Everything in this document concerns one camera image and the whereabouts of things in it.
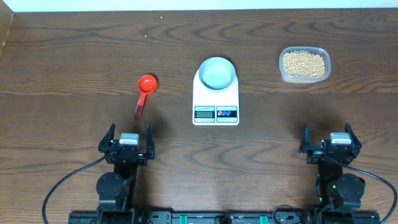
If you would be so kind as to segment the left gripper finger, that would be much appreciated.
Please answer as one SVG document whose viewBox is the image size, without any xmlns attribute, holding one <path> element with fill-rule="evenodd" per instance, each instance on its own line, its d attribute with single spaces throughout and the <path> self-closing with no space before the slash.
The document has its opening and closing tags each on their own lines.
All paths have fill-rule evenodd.
<svg viewBox="0 0 398 224">
<path fill-rule="evenodd" d="M 146 157 L 147 159 L 155 159 L 155 144 L 149 124 L 147 125 Z"/>
<path fill-rule="evenodd" d="M 114 139 L 114 133 L 115 133 L 116 125 L 113 123 L 108 132 L 105 134 L 105 136 L 102 138 L 102 140 L 99 142 L 98 150 L 99 152 L 108 152 L 113 148 L 112 140 Z"/>
</svg>

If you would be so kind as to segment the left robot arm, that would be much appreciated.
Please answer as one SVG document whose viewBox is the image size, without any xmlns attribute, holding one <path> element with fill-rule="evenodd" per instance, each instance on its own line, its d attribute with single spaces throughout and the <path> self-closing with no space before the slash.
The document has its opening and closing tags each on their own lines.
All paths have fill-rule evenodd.
<svg viewBox="0 0 398 224">
<path fill-rule="evenodd" d="M 138 167 L 146 166 L 149 159 L 155 158 L 151 127 L 147 126 L 146 152 L 139 151 L 138 134 L 123 133 L 115 139 L 115 128 L 115 124 L 110 126 L 98 146 L 114 170 L 103 174 L 96 183 L 99 206 L 95 223 L 147 223 L 146 213 L 131 206 L 131 197 Z"/>
</svg>

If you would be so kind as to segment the red plastic measuring scoop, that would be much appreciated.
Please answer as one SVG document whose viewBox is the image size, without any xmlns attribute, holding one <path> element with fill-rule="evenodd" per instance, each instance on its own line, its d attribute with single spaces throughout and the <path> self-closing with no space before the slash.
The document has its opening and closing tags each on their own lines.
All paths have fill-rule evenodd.
<svg viewBox="0 0 398 224">
<path fill-rule="evenodd" d="M 141 94 L 134 112 L 134 119 L 140 118 L 146 103 L 146 96 L 156 92 L 158 82 L 154 75 L 147 74 L 140 77 L 140 79 L 137 81 L 137 86 Z"/>
</svg>

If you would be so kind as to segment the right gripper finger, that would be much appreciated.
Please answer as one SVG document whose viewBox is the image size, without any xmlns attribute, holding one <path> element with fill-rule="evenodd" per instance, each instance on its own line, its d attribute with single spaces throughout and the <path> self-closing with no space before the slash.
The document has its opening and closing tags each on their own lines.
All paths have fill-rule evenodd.
<svg viewBox="0 0 398 224">
<path fill-rule="evenodd" d="M 360 153 L 360 150 L 362 148 L 362 144 L 359 141 L 359 139 L 356 137 L 356 135 L 354 134 L 351 126 L 349 123 L 345 124 L 345 132 L 349 134 L 350 138 L 351 138 L 351 145 L 353 148 L 353 155 L 358 155 Z"/>
<path fill-rule="evenodd" d="M 299 153 L 308 153 L 311 150 L 310 143 L 310 127 L 308 124 L 305 125 L 304 137 L 300 143 Z"/>
</svg>

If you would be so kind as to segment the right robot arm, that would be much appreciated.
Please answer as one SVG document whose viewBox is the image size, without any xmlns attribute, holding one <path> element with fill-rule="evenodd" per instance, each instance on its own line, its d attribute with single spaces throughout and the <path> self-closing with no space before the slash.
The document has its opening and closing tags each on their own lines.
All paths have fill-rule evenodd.
<svg viewBox="0 0 398 224">
<path fill-rule="evenodd" d="M 355 210 L 361 206 L 366 183 L 352 173 L 344 173 L 343 166 L 357 158 L 362 144 L 347 123 L 342 133 L 331 133 L 330 139 L 314 146 L 306 125 L 299 152 L 307 155 L 307 163 L 318 166 L 315 193 L 320 205 L 307 212 L 304 223 L 355 223 Z"/>
</svg>

